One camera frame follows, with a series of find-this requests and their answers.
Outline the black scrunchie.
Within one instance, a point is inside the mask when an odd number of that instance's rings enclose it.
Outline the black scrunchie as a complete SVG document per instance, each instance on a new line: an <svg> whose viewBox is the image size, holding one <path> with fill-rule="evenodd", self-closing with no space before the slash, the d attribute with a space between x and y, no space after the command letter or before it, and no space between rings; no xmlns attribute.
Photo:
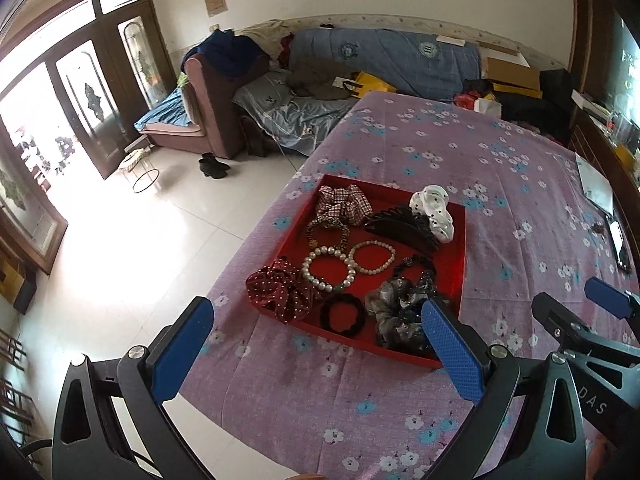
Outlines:
<svg viewBox="0 0 640 480"><path fill-rule="evenodd" d="M392 279L412 286L428 287L436 283L436 266L430 257L414 254L394 266Z"/></svg>

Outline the white dotted scrunchie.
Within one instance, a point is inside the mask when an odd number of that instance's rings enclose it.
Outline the white dotted scrunchie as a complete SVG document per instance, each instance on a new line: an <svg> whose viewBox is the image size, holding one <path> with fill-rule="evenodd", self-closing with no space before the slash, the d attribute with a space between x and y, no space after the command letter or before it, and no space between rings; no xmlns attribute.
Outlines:
<svg viewBox="0 0 640 480"><path fill-rule="evenodd" d="M436 184L413 193L409 200L409 208L428 221L431 233L442 244L454 239L454 219L447 209L448 203L447 191Z"/></svg>

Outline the red plaid scrunchie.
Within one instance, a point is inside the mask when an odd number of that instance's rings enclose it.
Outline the red plaid scrunchie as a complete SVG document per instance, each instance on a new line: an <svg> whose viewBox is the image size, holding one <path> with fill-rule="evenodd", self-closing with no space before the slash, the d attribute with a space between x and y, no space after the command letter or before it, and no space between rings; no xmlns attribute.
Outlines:
<svg viewBox="0 0 640 480"><path fill-rule="evenodd" d="M319 188L316 215L319 219L341 221L348 226L359 226L369 214L372 206L356 184L346 188Z"/></svg>

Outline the smartphone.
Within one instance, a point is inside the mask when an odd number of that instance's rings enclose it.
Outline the smartphone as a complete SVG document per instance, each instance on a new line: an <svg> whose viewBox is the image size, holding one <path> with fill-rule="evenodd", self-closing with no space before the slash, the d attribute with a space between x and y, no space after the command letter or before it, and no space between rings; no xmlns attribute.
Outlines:
<svg viewBox="0 0 640 480"><path fill-rule="evenodd" d="M613 216L606 217L606 226L613 245L613 252L617 266L624 273L629 274L631 272L630 258L625 245L625 237L620 222Z"/></svg>

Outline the bronze leaf hair clip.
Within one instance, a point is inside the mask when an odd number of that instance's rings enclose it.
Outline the bronze leaf hair clip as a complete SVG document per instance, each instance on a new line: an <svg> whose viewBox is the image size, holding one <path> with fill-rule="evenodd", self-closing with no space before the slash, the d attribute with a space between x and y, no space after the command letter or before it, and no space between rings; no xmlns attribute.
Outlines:
<svg viewBox="0 0 640 480"><path fill-rule="evenodd" d="M606 223L604 223L604 222L593 223L593 225L591 227L591 231L594 234L605 236L606 234L608 234L608 225Z"/></svg>

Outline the white paper envelope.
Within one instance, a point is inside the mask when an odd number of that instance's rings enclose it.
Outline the white paper envelope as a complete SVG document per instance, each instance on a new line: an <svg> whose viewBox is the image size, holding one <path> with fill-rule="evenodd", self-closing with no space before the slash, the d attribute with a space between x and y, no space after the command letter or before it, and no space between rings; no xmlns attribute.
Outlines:
<svg viewBox="0 0 640 480"><path fill-rule="evenodd" d="M613 190L608 179L590 165L582 156L575 154L582 194L600 211L609 217L614 214Z"/></svg>

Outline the wooden headboard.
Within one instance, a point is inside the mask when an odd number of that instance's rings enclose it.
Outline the wooden headboard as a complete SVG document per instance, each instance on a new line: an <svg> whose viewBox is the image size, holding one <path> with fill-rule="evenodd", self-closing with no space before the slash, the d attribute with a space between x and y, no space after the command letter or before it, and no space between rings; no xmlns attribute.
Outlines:
<svg viewBox="0 0 640 480"><path fill-rule="evenodd" d="M614 203L622 213L625 233L635 243L639 243L638 186L593 118L579 108L575 110L573 117L570 148L608 178L614 193Z"/></svg>

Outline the red dotted scrunchie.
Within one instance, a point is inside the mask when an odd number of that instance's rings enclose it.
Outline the red dotted scrunchie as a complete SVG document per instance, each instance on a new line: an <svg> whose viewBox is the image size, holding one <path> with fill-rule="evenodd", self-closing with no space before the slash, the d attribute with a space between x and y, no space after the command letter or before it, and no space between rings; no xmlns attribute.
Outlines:
<svg viewBox="0 0 640 480"><path fill-rule="evenodd" d="M245 289L255 308L283 324L302 320L319 301L318 290L286 257L275 258L250 274Z"/></svg>

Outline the red tray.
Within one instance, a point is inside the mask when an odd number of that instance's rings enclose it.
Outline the red tray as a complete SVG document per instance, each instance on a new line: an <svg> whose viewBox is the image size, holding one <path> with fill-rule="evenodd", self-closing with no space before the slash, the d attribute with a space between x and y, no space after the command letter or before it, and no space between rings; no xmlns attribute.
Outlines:
<svg viewBox="0 0 640 480"><path fill-rule="evenodd" d="M433 348L425 356L410 356L387 350L378 344L375 318L364 307L364 296L392 278L393 268L416 250L367 232L362 222L348 226L337 220L319 219L316 207L319 188L346 188L356 184L369 200L373 212L396 206L409 207L411 194L399 188L326 174L292 224L277 255L286 257L302 270L303 277L318 290L319 301L302 320L288 323L300 330L346 346L428 368L439 368ZM439 243L430 257L436 266L436 283L431 286L452 314L460 312L465 269L466 217L463 206L449 203L454 219L454 239Z"/></svg>

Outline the black hair claw clip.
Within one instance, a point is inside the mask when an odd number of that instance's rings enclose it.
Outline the black hair claw clip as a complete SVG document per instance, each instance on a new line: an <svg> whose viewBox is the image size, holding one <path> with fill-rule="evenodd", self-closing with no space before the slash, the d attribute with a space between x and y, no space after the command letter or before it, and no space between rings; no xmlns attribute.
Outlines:
<svg viewBox="0 0 640 480"><path fill-rule="evenodd" d="M372 212L364 217L362 226L371 234L404 244L420 254L436 252L439 246L427 218L407 206Z"/></svg>

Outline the cardboard box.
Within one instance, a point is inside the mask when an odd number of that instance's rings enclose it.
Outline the cardboard box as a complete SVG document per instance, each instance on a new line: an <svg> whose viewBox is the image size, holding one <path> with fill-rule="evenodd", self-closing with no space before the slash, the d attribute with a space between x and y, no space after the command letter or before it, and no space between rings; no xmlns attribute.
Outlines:
<svg viewBox="0 0 640 480"><path fill-rule="evenodd" d="M540 71L536 68L500 60L484 58L483 77L489 80L497 92L517 93L534 99L542 98Z"/></svg>

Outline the grey patterned blanket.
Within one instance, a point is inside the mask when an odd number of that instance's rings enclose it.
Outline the grey patterned blanket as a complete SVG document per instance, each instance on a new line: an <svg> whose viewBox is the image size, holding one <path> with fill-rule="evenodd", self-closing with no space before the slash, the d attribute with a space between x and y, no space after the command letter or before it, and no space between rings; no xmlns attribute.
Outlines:
<svg viewBox="0 0 640 480"><path fill-rule="evenodd" d="M281 148L310 156L356 100L296 96L286 85L286 76L285 70L270 70L236 90L232 102Z"/></svg>

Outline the yellow bag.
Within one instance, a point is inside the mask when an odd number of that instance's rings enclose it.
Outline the yellow bag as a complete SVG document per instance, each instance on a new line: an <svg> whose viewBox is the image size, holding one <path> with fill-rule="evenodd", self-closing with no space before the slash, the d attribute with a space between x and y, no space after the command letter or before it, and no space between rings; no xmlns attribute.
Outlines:
<svg viewBox="0 0 640 480"><path fill-rule="evenodd" d="M370 92L395 93L397 91L392 84L365 72L360 72L355 79L344 79L342 88L357 99L362 99Z"/></svg>

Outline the blue grey quilt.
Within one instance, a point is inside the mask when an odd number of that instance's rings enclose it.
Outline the blue grey quilt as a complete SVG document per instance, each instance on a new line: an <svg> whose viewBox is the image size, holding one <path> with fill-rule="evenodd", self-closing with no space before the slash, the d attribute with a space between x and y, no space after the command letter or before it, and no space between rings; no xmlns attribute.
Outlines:
<svg viewBox="0 0 640 480"><path fill-rule="evenodd" d="M456 46L433 35L385 28L307 28L296 32L292 63L324 58L366 72L398 92L450 102L467 80L482 76L474 44Z"/></svg>

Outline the blue clothes pile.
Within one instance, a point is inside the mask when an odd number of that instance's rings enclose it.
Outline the blue clothes pile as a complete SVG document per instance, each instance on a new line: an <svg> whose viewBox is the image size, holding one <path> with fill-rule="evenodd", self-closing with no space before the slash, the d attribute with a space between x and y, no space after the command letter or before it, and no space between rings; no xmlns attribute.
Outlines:
<svg viewBox="0 0 640 480"><path fill-rule="evenodd" d="M227 79L247 74L258 58L267 55L252 38L236 36L232 29L216 29L186 52L180 65L183 73L186 73L186 61L196 54L203 55L209 65Z"/></svg>

